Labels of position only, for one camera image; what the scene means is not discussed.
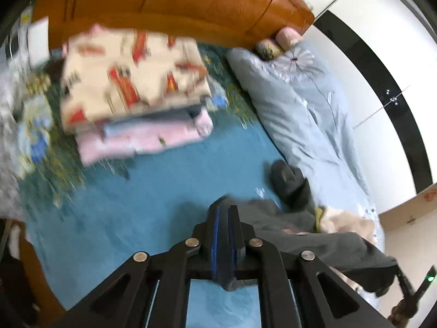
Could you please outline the dark grey cartoon hoodie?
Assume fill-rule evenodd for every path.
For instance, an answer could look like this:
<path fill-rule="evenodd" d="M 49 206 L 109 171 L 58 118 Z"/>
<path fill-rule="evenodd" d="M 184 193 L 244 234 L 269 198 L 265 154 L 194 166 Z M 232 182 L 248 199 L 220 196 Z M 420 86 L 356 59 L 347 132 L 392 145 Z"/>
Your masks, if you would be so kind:
<path fill-rule="evenodd" d="M 316 205 L 310 183 L 298 167 L 278 160 L 270 168 L 270 182 L 286 209 L 272 200 L 221 198 L 220 205 L 237 206 L 242 222 L 253 226 L 256 236 L 283 252 L 298 255 L 312 251 L 325 265 L 354 287 L 382 294 L 393 284 L 398 263 L 385 256 L 376 245 L 353 232 L 316 233 Z"/>

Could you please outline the beige fluffy garment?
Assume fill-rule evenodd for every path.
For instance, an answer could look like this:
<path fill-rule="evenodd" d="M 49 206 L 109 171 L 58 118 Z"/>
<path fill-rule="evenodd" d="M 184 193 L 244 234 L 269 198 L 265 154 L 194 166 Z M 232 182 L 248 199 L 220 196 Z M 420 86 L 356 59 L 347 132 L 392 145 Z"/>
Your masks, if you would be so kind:
<path fill-rule="evenodd" d="M 352 214 L 345 210 L 325 207 L 317 224 L 320 233 L 353 232 L 376 245 L 376 226 L 374 221 Z"/>

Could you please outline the blue floral bed blanket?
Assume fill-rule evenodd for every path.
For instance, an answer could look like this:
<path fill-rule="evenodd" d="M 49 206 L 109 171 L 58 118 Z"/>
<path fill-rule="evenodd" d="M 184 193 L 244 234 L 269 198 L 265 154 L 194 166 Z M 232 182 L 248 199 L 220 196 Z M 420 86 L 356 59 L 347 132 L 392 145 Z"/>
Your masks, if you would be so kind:
<path fill-rule="evenodd" d="M 27 232 L 54 296 L 70 309 L 137 250 L 186 238 L 214 200 L 279 203 L 267 168 L 282 158 L 225 58 L 202 45 L 213 77 L 237 101 L 212 114 L 203 141 L 83 167 L 72 137 L 55 133 L 47 159 L 19 185 Z"/>

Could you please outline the olive yellow knit sweater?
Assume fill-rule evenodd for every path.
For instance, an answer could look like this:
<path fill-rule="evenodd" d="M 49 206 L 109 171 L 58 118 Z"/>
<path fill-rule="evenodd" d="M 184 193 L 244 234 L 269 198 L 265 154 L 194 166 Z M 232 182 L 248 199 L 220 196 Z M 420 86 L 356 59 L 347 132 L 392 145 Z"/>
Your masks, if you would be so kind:
<path fill-rule="evenodd" d="M 314 215 L 315 215 L 315 224 L 314 224 L 314 230 L 316 233 L 321 233 L 321 220 L 324 215 L 324 210 L 320 207 L 314 208 Z"/>

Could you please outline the pink folded garment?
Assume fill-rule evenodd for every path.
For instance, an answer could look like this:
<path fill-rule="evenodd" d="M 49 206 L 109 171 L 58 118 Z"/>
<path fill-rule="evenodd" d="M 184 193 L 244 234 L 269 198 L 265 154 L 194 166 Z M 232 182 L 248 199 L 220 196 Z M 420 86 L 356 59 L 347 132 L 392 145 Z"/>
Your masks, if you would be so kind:
<path fill-rule="evenodd" d="M 81 163 L 89 166 L 104 159 L 162 153 L 203 141 L 213 130 L 205 108 L 195 118 L 184 111 L 155 119 L 132 119 L 106 124 L 97 130 L 79 133 L 76 144 Z"/>

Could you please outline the grey-blue floral duvet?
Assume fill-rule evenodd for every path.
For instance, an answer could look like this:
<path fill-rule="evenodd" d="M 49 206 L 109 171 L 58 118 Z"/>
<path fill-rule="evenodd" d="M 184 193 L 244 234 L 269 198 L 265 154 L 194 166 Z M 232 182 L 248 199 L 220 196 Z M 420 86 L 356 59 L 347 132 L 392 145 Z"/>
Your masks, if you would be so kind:
<path fill-rule="evenodd" d="M 306 42 L 271 61 L 242 48 L 229 50 L 226 57 L 281 160 L 298 167 L 309 181 L 314 204 L 374 221 L 376 246 L 384 253 L 384 233 L 342 91 L 327 65 Z M 348 284 L 369 304 L 379 305 L 380 294 Z"/>

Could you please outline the cream red patterned folded cloth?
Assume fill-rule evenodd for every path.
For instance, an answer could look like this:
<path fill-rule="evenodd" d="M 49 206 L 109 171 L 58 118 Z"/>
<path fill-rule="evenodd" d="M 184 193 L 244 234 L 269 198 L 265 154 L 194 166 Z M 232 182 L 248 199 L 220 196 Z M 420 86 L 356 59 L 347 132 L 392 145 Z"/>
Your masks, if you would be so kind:
<path fill-rule="evenodd" d="M 202 104 L 211 96 L 196 40 L 94 25 L 62 46 L 61 123 L 76 133 L 122 120 Z"/>

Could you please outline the white black wardrobe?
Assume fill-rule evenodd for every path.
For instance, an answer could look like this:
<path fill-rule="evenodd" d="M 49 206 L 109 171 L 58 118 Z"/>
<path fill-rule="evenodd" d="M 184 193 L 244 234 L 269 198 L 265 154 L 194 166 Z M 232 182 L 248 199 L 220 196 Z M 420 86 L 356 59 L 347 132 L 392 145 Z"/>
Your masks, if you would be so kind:
<path fill-rule="evenodd" d="M 377 212 L 436 182 L 436 36 L 411 0 L 305 0 L 344 86 Z"/>

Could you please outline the floral patterned pillow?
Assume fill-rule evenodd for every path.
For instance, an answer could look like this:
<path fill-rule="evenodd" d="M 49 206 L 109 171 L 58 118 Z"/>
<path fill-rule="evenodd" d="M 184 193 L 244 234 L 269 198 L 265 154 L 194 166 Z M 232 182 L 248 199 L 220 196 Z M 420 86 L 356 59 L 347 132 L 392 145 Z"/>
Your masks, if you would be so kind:
<path fill-rule="evenodd" d="M 256 44 L 256 52 L 265 61 L 272 60 L 284 53 L 284 50 L 272 39 L 263 39 Z"/>

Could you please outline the pink pillow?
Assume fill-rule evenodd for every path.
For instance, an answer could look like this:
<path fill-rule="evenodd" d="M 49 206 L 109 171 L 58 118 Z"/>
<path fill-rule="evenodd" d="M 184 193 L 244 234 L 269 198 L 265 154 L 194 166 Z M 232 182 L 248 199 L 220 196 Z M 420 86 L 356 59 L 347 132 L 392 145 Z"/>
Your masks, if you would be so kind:
<path fill-rule="evenodd" d="M 292 27 L 283 27 L 277 32 L 275 40 L 283 50 L 289 50 L 300 43 L 303 37 Z"/>

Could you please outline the orange wooden headboard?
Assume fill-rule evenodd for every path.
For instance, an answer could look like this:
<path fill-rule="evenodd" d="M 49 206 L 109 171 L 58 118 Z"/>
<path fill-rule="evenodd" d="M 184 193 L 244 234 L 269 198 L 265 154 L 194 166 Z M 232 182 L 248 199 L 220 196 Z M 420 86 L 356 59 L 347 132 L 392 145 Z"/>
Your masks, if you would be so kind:
<path fill-rule="evenodd" d="M 282 27 L 304 33 L 315 20 L 303 0 L 35 0 L 33 20 L 44 17 L 51 48 L 99 24 L 250 49 Z"/>

